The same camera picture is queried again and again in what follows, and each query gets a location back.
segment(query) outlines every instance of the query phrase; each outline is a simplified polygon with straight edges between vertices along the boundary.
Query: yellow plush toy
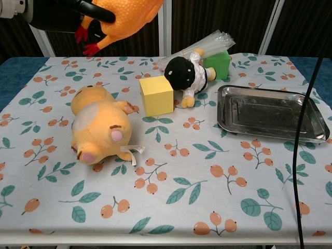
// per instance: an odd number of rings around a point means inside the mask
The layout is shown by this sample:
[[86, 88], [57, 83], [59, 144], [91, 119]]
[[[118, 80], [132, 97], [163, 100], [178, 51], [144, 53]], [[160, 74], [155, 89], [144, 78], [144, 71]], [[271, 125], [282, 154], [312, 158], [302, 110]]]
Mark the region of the yellow plush toy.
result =
[[76, 116], [72, 127], [72, 149], [77, 159], [95, 164], [107, 156], [117, 155], [125, 161], [135, 159], [129, 148], [140, 153], [142, 146], [128, 146], [132, 127], [128, 114], [134, 107], [127, 101], [115, 101], [102, 86], [85, 86], [71, 102]]

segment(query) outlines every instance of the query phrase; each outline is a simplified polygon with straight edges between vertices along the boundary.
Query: orange rubber chicken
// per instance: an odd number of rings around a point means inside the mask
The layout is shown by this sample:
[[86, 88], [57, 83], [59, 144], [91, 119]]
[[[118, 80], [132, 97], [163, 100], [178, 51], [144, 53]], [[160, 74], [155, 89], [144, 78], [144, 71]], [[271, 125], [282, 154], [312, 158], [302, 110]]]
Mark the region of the orange rubber chicken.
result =
[[[83, 54], [92, 56], [108, 45], [135, 34], [146, 23], [154, 19], [163, 1], [164, 0], [93, 0], [93, 4], [113, 12], [115, 22], [100, 22], [101, 29], [106, 37], [98, 43], [86, 45], [86, 50]], [[75, 34], [78, 43], [82, 38], [84, 40], [88, 39], [88, 27], [92, 20], [91, 17], [84, 16]]]

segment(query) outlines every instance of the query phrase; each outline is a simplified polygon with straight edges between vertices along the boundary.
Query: floral tablecloth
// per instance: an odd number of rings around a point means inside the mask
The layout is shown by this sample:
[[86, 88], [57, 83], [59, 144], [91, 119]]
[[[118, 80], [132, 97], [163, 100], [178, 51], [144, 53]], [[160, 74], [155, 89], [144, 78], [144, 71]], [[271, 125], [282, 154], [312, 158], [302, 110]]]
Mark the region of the floral tablecloth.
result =
[[[143, 234], [296, 238], [292, 141], [234, 134], [217, 125], [223, 85], [304, 93], [287, 57], [232, 55], [229, 76], [209, 83], [194, 108], [145, 117], [139, 79], [158, 58], [50, 58], [0, 114], [0, 234]], [[103, 85], [135, 105], [130, 144], [137, 166], [117, 157], [87, 166], [70, 148], [70, 102]], [[312, 98], [327, 125], [332, 112]], [[297, 183], [306, 238], [332, 236], [332, 143], [300, 143]]]

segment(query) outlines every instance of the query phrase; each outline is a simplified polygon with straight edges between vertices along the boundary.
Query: plush doll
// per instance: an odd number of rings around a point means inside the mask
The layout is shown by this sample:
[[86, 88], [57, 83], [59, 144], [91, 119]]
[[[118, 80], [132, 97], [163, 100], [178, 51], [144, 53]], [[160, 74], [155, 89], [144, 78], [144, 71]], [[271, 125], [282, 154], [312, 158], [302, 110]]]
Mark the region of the plush doll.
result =
[[[146, 23], [157, 15], [164, 0], [92, 0], [93, 4], [111, 11], [115, 15], [114, 23], [100, 22], [104, 39], [95, 44], [86, 45], [83, 54], [93, 56], [95, 53], [118, 40], [138, 32]], [[88, 27], [92, 18], [84, 16], [76, 31], [77, 42], [88, 39]]]
[[175, 57], [169, 61], [164, 76], [170, 82], [173, 90], [183, 91], [182, 108], [193, 107], [194, 95], [208, 87], [208, 80], [215, 80], [214, 68], [204, 68], [200, 65], [202, 49], [194, 49], [189, 60], [184, 57]]
[[72, 149], [80, 162], [91, 165], [112, 155], [134, 160], [126, 149], [132, 133], [128, 114], [134, 112], [129, 102], [115, 101], [102, 86], [85, 86], [73, 98], [71, 108], [76, 116]]

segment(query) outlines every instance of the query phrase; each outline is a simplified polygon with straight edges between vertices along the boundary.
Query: blue floor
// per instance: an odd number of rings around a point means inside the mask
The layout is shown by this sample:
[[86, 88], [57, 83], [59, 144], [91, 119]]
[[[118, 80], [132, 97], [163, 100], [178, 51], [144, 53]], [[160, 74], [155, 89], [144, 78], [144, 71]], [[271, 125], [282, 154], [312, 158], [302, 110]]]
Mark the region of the blue floor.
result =
[[[297, 69], [310, 81], [317, 58], [289, 57]], [[0, 112], [44, 65], [48, 58], [15, 57], [0, 66]], [[332, 60], [324, 59], [314, 88], [332, 108]]]

